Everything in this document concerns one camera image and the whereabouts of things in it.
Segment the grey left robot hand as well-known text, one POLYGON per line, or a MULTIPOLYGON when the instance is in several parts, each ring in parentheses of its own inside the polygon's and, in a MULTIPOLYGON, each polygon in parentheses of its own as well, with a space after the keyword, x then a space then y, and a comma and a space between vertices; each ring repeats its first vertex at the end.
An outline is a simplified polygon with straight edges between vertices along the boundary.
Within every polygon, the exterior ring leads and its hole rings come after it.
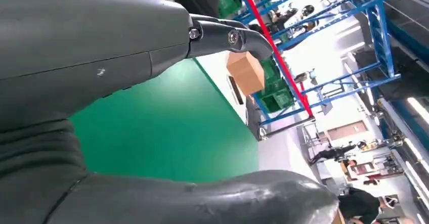
POLYGON ((165 0, 1 0, 1 223, 332 223, 337 196, 292 171, 194 184, 87 170, 70 116, 222 51, 273 53, 165 0))

